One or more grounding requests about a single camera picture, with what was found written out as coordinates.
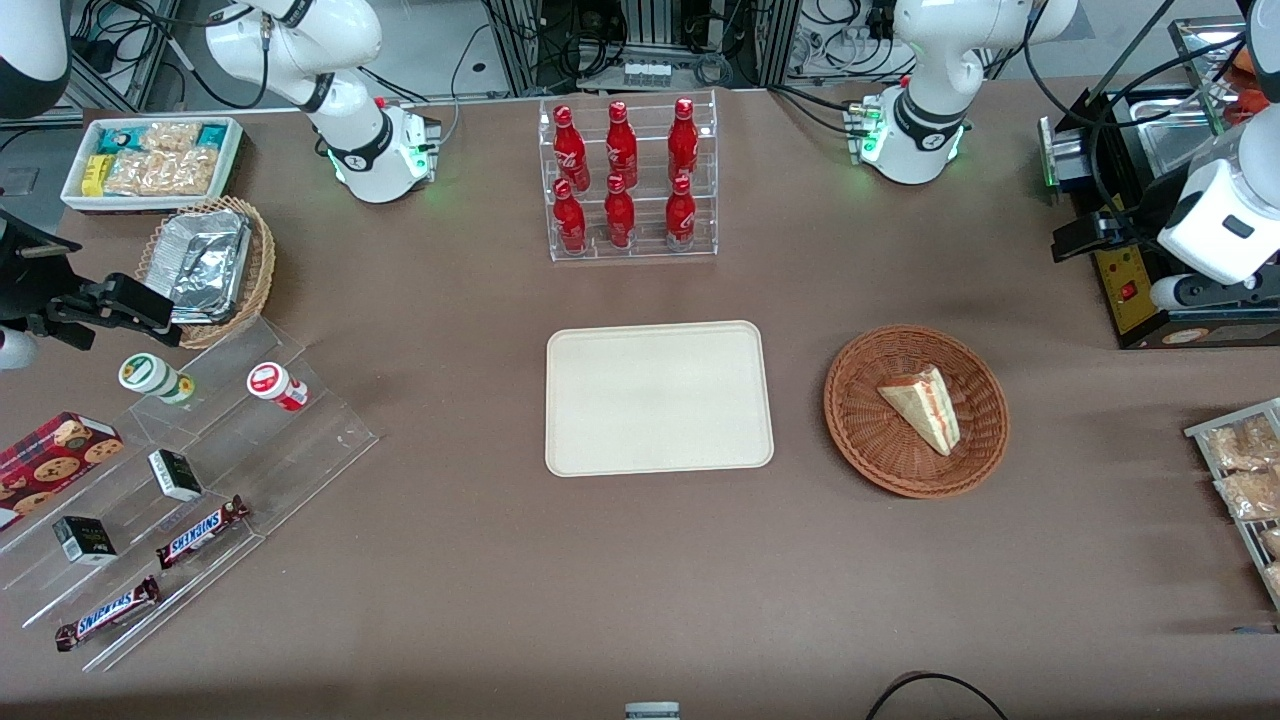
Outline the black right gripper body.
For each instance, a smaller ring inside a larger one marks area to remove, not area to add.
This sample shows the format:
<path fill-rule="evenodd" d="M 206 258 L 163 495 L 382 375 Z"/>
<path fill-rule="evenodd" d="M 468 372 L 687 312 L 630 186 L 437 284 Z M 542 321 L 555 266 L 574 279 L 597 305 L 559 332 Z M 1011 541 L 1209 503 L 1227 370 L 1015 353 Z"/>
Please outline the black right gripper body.
<path fill-rule="evenodd" d="M 26 331 L 26 319 L 41 313 L 61 293 L 60 263 L 4 263 L 1 269 L 1 323 Z"/>

